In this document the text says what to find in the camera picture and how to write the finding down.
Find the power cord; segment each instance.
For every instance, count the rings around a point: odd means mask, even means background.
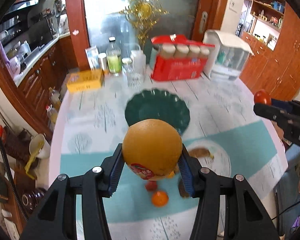
[[[6,173],[7,173],[7,176],[8,176],[8,181],[10,183],[10,186],[11,186],[14,198],[17,202],[18,208],[20,209],[20,211],[21,211],[22,215],[24,216],[25,220],[28,221],[28,219],[29,219],[28,215],[26,213],[26,210],[25,210],[23,204],[21,203],[21,199],[19,197],[16,185],[14,184],[14,181],[13,181],[13,177],[12,177],[10,166],[9,166],[9,161],[8,161],[8,158],[7,158],[7,153],[6,153],[6,150],[4,149],[4,145],[3,145],[3,142],[1,140],[1,137],[0,137],[0,152],[1,152],[1,155],[2,155],[2,160],[3,160],[4,167],[6,169]]]
[[[298,201],[297,203],[294,203],[293,205],[289,206],[288,208],[286,208],[285,210],[283,210],[279,215],[277,215],[276,217],[272,218],[271,220],[275,220],[276,218],[280,217],[283,213],[285,213],[286,211],[288,211],[290,208],[293,208],[294,206],[300,204],[300,201]]]

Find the silver canister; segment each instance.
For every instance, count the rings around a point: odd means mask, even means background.
[[[99,54],[99,66],[102,68],[103,72],[105,74],[109,73],[109,68],[108,68],[108,60],[107,60],[107,54],[106,53],[100,53]]]

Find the yellow box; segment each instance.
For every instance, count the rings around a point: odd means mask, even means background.
[[[103,79],[104,75],[102,69],[72,73],[67,82],[67,88],[70,93],[98,89],[102,87]]]

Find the dark green bowl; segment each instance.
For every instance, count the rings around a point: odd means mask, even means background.
[[[159,119],[173,126],[180,135],[190,122],[186,103],[167,90],[143,90],[126,106],[124,116],[129,126],[146,119]]]

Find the gold door decoration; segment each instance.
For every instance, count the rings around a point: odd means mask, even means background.
[[[158,0],[129,0],[129,5],[119,12],[125,14],[126,19],[137,30],[140,45],[146,43],[148,32],[158,22],[162,14],[169,12],[162,9]]]

